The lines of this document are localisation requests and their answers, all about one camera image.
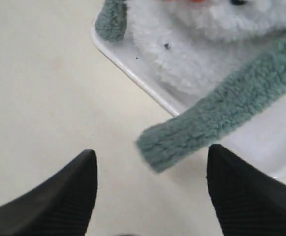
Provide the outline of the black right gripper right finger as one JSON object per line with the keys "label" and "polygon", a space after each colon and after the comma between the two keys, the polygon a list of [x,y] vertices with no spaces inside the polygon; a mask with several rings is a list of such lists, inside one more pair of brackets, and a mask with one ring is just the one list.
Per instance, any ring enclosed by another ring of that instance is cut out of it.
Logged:
{"label": "black right gripper right finger", "polygon": [[286,185],[219,144],[209,147],[207,186],[225,236],[286,236]]}

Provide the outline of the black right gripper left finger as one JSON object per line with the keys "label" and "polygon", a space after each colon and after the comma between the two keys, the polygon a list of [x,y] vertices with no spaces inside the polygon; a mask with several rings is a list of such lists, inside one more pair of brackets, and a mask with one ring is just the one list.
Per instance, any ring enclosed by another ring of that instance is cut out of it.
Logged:
{"label": "black right gripper left finger", "polygon": [[97,196],[97,157],[84,150],[26,194],[0,206],[0,236],[84,236]]}

